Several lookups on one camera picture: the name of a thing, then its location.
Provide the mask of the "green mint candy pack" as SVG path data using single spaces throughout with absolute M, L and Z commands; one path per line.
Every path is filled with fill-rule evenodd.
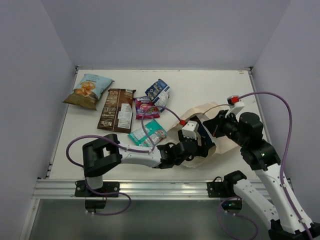
M 131 132 L 128 137 L 139 147 L 153 147 L 167 137 L 165 129 L 155 120 L 151 120 L 144 125 L 145 131 L 149 136 L 146 135 L 142 128 Z

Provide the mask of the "blue snack box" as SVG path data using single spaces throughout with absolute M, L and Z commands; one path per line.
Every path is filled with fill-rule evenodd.
M 203 124 L 204 121 L 208 120 L 209 118 L 203 113 L 198 113 L 196 115 L 196 117 L 199 120 L 198 132 L 199 132 L 200 136 L 204 138 L 204 142 L 205 142 L 206 147 L 209 150 L 215 151 L 217 146 L 214 142 L 214 139 L 213 139 L 211 133 L 209 132 L 209 130 Z

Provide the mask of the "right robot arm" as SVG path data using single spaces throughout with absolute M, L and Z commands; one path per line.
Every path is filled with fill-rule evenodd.
M 246 176 L 235 171 L 224 176 L 223 192 L 242 198 L 261 218 L 272 240 L 312 240 L 320 235 L 320 225 L 306 214 L 281 173 L 281 160 L 275 148 L 263 139 L 264 125 L 257 114 L 242 113 L 239 119 L 233 113 L 221 110 L 218 115 L 203 122 L 213 137 L 228 137 L 240 146 L 244 161 L 264 185 L 267 200 L 251 185 Z

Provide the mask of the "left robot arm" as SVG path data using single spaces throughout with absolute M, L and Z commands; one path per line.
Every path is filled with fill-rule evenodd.
M 154 149 L 141 146 L 118 144 L 116 134 L 108 134 L 104 139 L 93 140 L 82 146 L 84 177 L 86 190 L 92 196 L 103 193 L 103 175 L 120 164 L 142 165 L 152 169 L 170 169 L 195 157 L 207 157 L 213 142 L 201 136 L 200 140 L 186 138 L 178 134 L 179 142 L 160 144 Z

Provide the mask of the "brown paper bag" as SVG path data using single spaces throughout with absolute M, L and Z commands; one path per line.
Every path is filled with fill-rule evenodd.
M 196 117 L 197 114 L 199 113 L 205 114 L 209 120 L 216 117 L 219 111 L 221 111 L 222 109 L 223 109 L 223 105 L 218 105 L 216 102 L 208 102 L 208 103 L 190 108 L 180 117 L 180 119 L 185 121 L 191 120 L 191 121 L 198 122 L 198 127 L 199 127 L 199 119 Z M 226 136 L 222 136 L 219 138 L 213 137 L 213 141 L 216 145 L 215 151 L 213 151 L 212 149 L 208 150 L 207 157 L 196 156 L 191 161 L 184 161 L 182 165 L 186 168 L 197 168 L 201 165 L 205 166 L 213 162 L 214 160 L 216 160 L 218 156 L 224 153 L 227 153 L 238 147 L 233 141 L 228 139 Z

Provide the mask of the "purple berry candy bag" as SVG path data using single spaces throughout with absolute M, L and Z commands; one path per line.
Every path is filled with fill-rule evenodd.
M 143 115 L 144 119 L 157 119 L 160 117 L 158 108 L 152 108 L 154 104 L 147 96 L 140 96 L 134 98 L 135 103 L 135 119 L 141 120 Z

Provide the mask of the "navy kettle chips bag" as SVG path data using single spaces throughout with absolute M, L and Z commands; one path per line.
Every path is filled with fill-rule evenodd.
M 170 91 L 170 86 L 159 78 L 145 91 L 145 94 L 162 113 L 170 98 Z

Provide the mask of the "brown chocolate snack bag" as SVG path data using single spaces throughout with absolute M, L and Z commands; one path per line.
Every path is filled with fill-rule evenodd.
M 135 92 L 135 89 L 109 89 L 97 129 L 129 134 L 132 130 Z

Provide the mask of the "gold blue crisps bag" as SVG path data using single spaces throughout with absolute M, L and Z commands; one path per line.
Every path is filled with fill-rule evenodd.
M 86 73 L 63 103 L 96 110 L 101 96 L 113 82 L 111 78 Z

